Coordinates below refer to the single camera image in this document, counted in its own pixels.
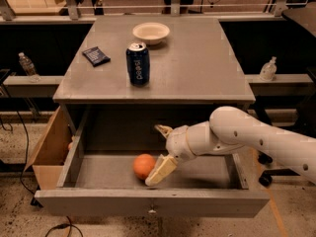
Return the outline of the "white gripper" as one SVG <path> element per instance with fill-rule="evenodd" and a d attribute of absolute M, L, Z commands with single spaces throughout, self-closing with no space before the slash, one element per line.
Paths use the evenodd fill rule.
<path fill-rule="evenodd" d="M 166 139 L 166 149 L 171 156 L 160 155 L 158 157 L 155 167 L 145 180 L 145 184 L 149 187 L 162 182 L 177 168 L 178 163 L 185 163 L 197 158 L 187 140 L 189 129 L 187 125 L 175 129 L 163 124 L 155 124 L 154 127 Z"/>

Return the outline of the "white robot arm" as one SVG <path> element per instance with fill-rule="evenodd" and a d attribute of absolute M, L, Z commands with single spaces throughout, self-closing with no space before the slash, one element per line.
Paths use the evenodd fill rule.
<path fill-rule="evenodd" d="M 255 148 L 293 172 L 316 183 L 316 139 L 271 126 L 234 107 L 215 109 L 208 121 L 171 128 L 157 124 L 166 138 L 168 154 L 161 155 L 147 186 L 155 186 L 177 167 L 200 155 L 225 155 L 234 149 Z"/>

